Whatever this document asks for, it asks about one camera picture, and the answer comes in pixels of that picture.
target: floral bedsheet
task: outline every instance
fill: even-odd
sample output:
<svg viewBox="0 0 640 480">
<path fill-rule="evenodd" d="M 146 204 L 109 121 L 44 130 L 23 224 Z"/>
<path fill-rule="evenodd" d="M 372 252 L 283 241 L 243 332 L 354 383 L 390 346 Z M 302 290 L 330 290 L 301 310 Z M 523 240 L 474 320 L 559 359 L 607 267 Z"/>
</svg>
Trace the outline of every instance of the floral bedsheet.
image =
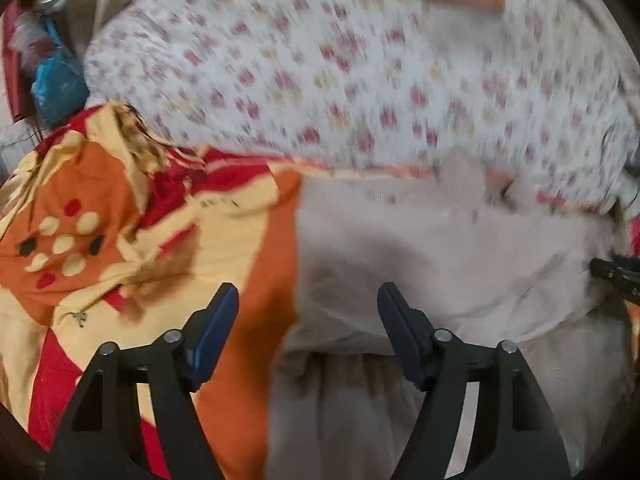
<svg viewBox="0 0 640 480">
<path fill-rule="evenodd" d="M 571 0 L 134 0 L 84 61 L 90 104 L 181 144 L 349 168 L 463 146 L 605 206 L 636 144 L 619 57 Z"/>
</svg>

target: silver screw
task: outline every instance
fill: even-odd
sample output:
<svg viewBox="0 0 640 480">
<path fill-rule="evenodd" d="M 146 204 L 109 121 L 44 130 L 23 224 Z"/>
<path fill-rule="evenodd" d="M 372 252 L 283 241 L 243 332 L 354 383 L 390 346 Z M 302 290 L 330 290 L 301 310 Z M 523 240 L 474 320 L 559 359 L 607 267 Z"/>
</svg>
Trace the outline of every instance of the silver screw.
<svg viewBox="0 0 640 480">
<path fill-rule="evenodd" d="M 437 329 L 434 336 L 436 340 L 440 341 L 441 343 L 448 343 L 453 339 L 453 334 L 449 332 L 449 330 L 446 330 L 445 328 Z"/>
<path fill-rule="evenodd" d="M 116 343 L 114 343 L 113 341 L 107 341 L 106 343 L 102 343 L 100 345 L 100 348 L 98 348 L 98 352 L 100 352 L 101 355 L 109 355 L 117 348 L 118 345 L 116 345 Z"/>
<path fill-rule="evenodd" d="M 508 339 L 501 342 L 500 346 L 502 349 L 507 352 L 507 354 L 515 354 L 518 351 L 518 345 L 513 341 L 509 341 Z"/>
<path fill-rule="evenodd" d="M 162 338 L 167 341 L 168 343 L 175 343 L 176 341 L 180 341 L 180 338 L 182 337 L 182 332 L 180 332 L 178 329 L 174 328 L 172 330 L 168 330 L 167 332 L 164 333 L 164 335 L 162 336 Z"/>
</svg>

